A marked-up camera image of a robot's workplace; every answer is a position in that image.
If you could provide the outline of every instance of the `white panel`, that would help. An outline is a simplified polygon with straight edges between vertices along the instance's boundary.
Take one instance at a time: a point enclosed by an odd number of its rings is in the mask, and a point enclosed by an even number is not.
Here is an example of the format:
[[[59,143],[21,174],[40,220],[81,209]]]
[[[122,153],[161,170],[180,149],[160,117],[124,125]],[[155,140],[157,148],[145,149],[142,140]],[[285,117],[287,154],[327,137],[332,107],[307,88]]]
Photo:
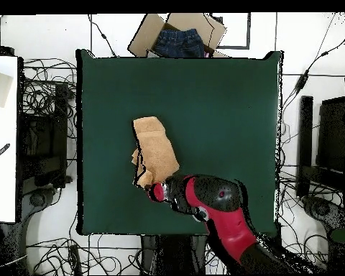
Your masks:
[[[251,18],[249,50],[218,49],[219,52],[233,58],[262,59],[268,52],[275,49],[276,13],[252,13]]]
[[[248,13],[213,13],[215,17],[223,17],[226,33],[219,45],[246,46]]]
[[[121,57],[134,57],[128,51],[128,46],[137,32],[144,14],[97,14],[92,15],[92,21],[97,23],[106,35],[110,46]],[[95,25],[92,26],[92,53],[99,58],[112,57],[105,39]]]
[[[278,13],[277,46],[285,52],[284,73],[303,73],[316,58],[333,13]],[[345,38],[345,13],[337,13],[319,54]],[[310,73],[345,75],[345,45],[314,64]]]
[[[75,50],[89,49],[87,15],[8,15],[1,20],[1,44],[23,58],[61,58],[76,64]]]
[[[0,107],[0,222],[15,222],[15,171],[17,143],[17,58],[0,56],[0,73],[12,78],[5,107]]]

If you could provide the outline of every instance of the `floor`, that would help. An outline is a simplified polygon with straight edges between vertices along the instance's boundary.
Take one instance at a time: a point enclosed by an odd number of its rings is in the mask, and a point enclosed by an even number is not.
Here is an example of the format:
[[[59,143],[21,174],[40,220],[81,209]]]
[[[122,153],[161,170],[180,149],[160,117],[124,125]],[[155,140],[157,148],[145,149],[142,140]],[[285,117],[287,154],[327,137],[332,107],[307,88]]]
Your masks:
[[[225,39],[225,45],[241,45],[243,43],[242,23],[244,20],[240,14],[217,14],[224,16],[224,24],[231,29],[230,37]],[[92,15],[92,20],[96,22],[113,47],[114,52],[119,56],[132,56],[127,46],[137,31],[143,14],[97,14]],[[238,25],[242,34],[235,34],[233,26]],[[249,50],[220,50],[220,52],[235,58],[263,58],[269,51],[282,50],[285,53],[282,67],[282,95],[287,98],[292,91],[298,76],[313,62],[317,53],[321,54],[325,50],[337,46],[345,38],[345,13],[252,13],[251,37]],[[106,41],[100,36],[96,27],[91,27],[87,15],[35,15],[35,16],[3,16],[0,22],[0,44],[10,46],[15,49],[17,56],[25,60],[31,58],[45,58],[48,65],[58,63],[50,58],[60,58],[76,65],[75,50],[88,49],[96,57],[110,57],[110,49]],[[53,75],[66,77],[69,70],[56,70]],[[317,124],[319,106],[321,102],[328,98],[335,98],[345,95],[345,45],[331,52],[329,55],[318,60],[310,70],[310,77],[305,88],[299,96],[289,105],[285,112],[284,120],[290,126],[291,135],[295,135],[298,129],[298,102],[302,95],[314,97],[313,125]],[[314,129],[314,139],[317,136],[317,129]],[[296,165],[297,141],[293,139],[289,144],[284,145],[286,155],[286,165]],[[75,142],[69,139],[68,158],[73,158],[75,154]],[[316,158],[316,146],[313,148],[313,162]],[[285,167],[283,170],[288,174],[295,174],[295,167]],[[88,246],[92,254],[98,256],[98,240],[100,235],[79,236],[75,232],[75,226],[69,233],[69,228],[75,219],[77,209],[77,189],[76,189],[76,166],[75,161],[68,168],[68,174],[74,181],[67,185],[62,191],[61,198],[57,204],[51,206],[41,213],[33,216],[27,233],[27,244],[36,244],[52,239],[67,237],[69,234],[85,249]],[[289,196],[295,196],[289,190]],[[303,209],[290,202],[284,208],[284,219],[291,224],[296,231],[298,240],[303,243],[307,236],[312,234],[325,234],[320,223],[306,216]],[[284,246],[295,242],[294,231],[280,220]],[[48,247],[54,242],[41,244],[41,247],[29,247],[27,260],[33,268],[40,260],[40,257],[48,251]],[[140,247],[138,236],[114,236],[105,235],[99,240],[101,256],[117,257],[121,265],[129,265],[128,256],[135,255]],[[327,254],[327,244],[324,240],[312,238],[307,247],[312,252]],[[301,253],[303,249],[299,247],[288,247],[289,250]],[[88,253],[80,252],[83,261],[88,258]],[[105,261],[108,268],[114,268],[114,260]],[[42,264],[40,272],[51,270],[49,264]],[[210,268],[208,273],[215,273]],[[90,275],[104,275],[104,271],[99,267],[90,269]],[[139,271],[133,267],[126,268],[123,275],[137,275]]]

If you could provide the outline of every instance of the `jeans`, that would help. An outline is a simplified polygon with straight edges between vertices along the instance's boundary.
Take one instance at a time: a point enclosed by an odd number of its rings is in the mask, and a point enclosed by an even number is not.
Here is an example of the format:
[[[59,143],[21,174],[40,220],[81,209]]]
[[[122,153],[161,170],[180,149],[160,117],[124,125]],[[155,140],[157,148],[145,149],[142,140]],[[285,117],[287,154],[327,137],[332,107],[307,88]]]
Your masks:
[[[165,58],[204,58],[203,41],[196,29],[162,30],[154,51]]]

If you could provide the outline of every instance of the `black frame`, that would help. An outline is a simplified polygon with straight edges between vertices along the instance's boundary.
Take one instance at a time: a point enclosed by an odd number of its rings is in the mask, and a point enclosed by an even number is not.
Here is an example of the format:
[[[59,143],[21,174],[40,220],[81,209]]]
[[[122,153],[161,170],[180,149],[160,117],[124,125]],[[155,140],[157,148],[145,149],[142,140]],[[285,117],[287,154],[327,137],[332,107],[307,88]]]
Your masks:
[[[243,46],[243,45],[237,45],[237,46],[233,46],[233,45],[218,45],[216,47],[216,49],[229,49],[229,50],[249,50],[249,46],[250,46],[250,25],[251,25],[251,20],[252,20],[252,14],[248,13],[248,17],[247,17],[247,45]]]

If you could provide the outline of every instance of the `cardboard box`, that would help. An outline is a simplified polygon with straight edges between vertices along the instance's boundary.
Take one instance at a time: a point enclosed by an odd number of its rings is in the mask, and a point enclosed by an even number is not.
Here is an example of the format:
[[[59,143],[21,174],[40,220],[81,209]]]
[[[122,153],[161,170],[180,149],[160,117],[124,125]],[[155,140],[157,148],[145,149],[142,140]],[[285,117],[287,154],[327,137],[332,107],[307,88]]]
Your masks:
[[[128,51],[134,56],[146,57],[147,50],[153,50],[163,29],[196,29],[203,40],[205,51],[211,55],[215,53],[226,31],[224,25],[203,13],[171,13],[166,22],[158,14],[146,14],[128,46]]]

